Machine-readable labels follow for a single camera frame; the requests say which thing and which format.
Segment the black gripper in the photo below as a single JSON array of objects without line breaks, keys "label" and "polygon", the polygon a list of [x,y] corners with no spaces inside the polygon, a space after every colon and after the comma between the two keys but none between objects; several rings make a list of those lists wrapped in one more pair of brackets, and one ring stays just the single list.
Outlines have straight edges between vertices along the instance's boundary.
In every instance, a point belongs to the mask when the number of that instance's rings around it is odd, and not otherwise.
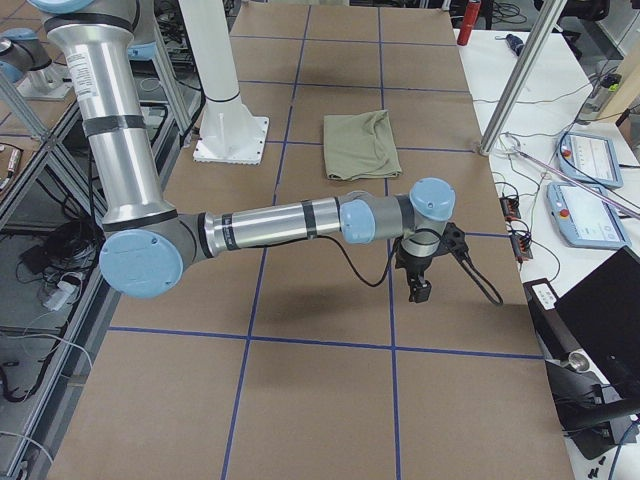
[{"label": "black gripper", "polygon": [[400,241],[395,255],[395,268],[405,270],[410,302],[423,303],[429,300],[432,284],[424,280],[425,272],[434,258],[445,254],[447,252],[439,240],[429,244],[420,244],[413,239]]}]

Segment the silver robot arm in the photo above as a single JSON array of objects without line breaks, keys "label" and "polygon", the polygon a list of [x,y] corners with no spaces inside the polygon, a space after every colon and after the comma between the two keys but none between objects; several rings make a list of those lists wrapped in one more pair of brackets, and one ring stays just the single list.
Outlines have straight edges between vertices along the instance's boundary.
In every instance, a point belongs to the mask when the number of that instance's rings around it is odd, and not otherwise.
[{"label": "silver robot arm", "polygon": [[405,195],[357,191],[223,214],[209,200],[229,204],[256,196],[256,174],[244,165],[262,159],[269,121],[244,105],[219,1],[179,5],[199,78],[204,109],[199,140],[177,175],[162,187],[141,112],[129,53],[151,29],[153,12],[139,1],[39,1],[48,38],[62,51],[95,158],[107,211],[99,254],[115,290],[152,298],[172,289],[187,269],[225,252],[323,238],[338,246],[392,240],[389,267],[405,271],[412,302],[431,293],[426,270],[448,246],[455,193],[444,180],[417,181]]},{"label": "silver robot arm", "polygon": [[67,67],[55,63],[28,28],[1,33],[1,72],[28,100],[63,100],[72,88]]}]

